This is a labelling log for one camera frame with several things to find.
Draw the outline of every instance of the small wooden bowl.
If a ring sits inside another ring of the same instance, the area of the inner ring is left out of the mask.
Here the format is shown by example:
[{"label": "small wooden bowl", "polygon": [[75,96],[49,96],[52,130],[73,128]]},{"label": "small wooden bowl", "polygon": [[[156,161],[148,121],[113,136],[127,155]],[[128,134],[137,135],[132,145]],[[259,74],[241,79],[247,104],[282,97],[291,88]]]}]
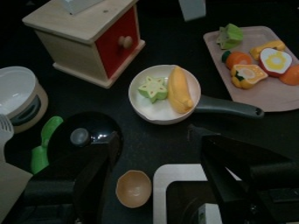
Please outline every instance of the small wooden bowl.
[{"label": "small wooden bowl", "polygon": [[141,171],[128,171],[116,182],[116,197],[129,208],[140,207],[152,194],[151,179]]}]

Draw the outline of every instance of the toy food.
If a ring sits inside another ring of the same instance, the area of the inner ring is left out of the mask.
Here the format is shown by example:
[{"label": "toy food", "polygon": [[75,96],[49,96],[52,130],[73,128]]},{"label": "toy food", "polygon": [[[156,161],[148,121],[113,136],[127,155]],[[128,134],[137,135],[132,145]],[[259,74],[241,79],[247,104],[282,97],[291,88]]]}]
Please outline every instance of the toy food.
[{"label": "toy food", "polygon": [[184,114],[192,109],[192,98],[189,93],[185,74],[179,66],[171,72],[168,78],[168,101],[172,109]]},{"label": "toy food", "polygon": [[291,66],[292,57],[288,53],[280,52],[272,48],[265,48],[260,52],[259,66],[272,77],[279,77]]},{"label": "toy food", "polygon": [[163,100],[167,97],[167,88],[164,86],[164,78],[145,77],[145,84],[137,88],[139,93],[149,98],[151,103],[156,100]]},{"label": "toy food", "polygon": [[229,74],[233,85],[244,89],[252,88],[267,78],[267,73],[257,65],[235,65]]},{"label": "toy food", "polygon": [[229,49],[239,45],[243,40],[243,31],[233,25],[228,24],[219,28],[219,37],[216,43],[220,49]]},{"label": "toy food", "polygon": [[284,74],[279,76],[279,80],[287,85],[299,85],[299,65],[290,66]]},{"label": "toy food", "polygon": [[251,54],[253,60],[259,60],[259,54],[265,48],[273,48],[277,51],[283,51],[286,49],[286,44],[282,40],[273,40],[260,46],[251,48],[249,54]]},{"label": "toy food", "polygon": [[233,67],[233,65],[251,65],[252,64],[252,59],[248,54],[243,52],[231,52],[225,51],[221,54],[220,58],[221,62],[225,63],[228,70]]}]

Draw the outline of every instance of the drawer knob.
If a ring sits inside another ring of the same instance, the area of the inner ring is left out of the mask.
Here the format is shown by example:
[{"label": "drawer knob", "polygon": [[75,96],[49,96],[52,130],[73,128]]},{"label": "drawer knob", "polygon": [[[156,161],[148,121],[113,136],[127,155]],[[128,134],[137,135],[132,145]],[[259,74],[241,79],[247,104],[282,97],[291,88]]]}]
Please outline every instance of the drawer knob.
[{"label": "drawer knob", "polygon": [[129,36],[127,36],[127,37],[121,36],[117,39],[117,44],[120,46],[123,46],[125,49],[128,49],[132,46],[132,44],[133,44],[133,40],[132,40],[132,38]]}]

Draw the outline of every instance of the frying pan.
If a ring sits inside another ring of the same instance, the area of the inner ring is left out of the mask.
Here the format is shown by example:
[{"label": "frying pan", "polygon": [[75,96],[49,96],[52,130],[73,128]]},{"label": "frying pan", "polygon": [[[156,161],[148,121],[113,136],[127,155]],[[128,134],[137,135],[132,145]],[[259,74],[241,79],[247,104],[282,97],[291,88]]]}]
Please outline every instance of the frying pan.
[{"label": "frying pan", "polygon": [[200,83],[193,75],[184,71],[187,82],[189,86],[191,98],[193,107],[185,114],[179,114],[173,111],[168,100],[157,100],[151,103],[149,99],[143,97],[137,88],[145,83],[145,76],[164,77],[165,85],[168,76],[176,65],[160,65],[148,67],[133,78],[128,88],[128,99],[131,101],[135,112],[149,122],[155,124],[168,125],[183,121],[193,112],[195,113],[225,113],[235,116],[244,116],[248,118],[259,119],[264,116],[264,111],[245,103],[227,101],[208,97],[201,94]]}]

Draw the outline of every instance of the red drawer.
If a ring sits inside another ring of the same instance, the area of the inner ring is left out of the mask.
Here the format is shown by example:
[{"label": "red drawer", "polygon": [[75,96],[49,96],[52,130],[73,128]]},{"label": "red drawer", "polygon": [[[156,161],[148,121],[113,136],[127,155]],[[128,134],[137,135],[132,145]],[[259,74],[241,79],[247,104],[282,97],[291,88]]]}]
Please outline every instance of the red drawer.
[{"label": "red drawer", "polygon": [[[128,48],[119,44],[120,37],[131,37],[132,45]],[[136,12],[135,7],[132,7],[96,40],[97,52],[108,78],[136,49],[137,41]]]}]

